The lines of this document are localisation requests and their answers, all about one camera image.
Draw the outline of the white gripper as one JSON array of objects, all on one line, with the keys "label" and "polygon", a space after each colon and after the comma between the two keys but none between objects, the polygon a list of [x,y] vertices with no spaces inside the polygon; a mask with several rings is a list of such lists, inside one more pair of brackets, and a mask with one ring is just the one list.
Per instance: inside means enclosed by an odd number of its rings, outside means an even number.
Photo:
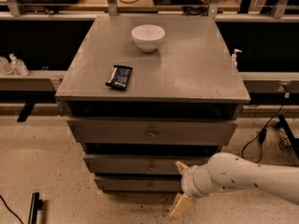
[{"label": "white gripper", "polygon": [[181,161],[176,161],[176,166],[182,175],[181,188],[185,194],[177,194],[170,209],[171,217],[180,217],[192,207],[194,199],[206,197],[215,190],[206,164],[189,167]]}]

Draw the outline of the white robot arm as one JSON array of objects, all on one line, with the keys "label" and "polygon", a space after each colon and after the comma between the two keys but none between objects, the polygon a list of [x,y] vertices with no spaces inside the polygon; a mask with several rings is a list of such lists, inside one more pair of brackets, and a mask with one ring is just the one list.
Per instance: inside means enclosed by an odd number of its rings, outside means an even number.
[{"label": "white robot arm", "polygon": [[220,152],[206,164],[188,166],[176,161],[181,174],[178,193],[170,216],[180,217],[197,199],[210,193],[225,193],[243,188],[257,188],[291,203],[299,204],[299,168],[258,164],[234,154]]}]

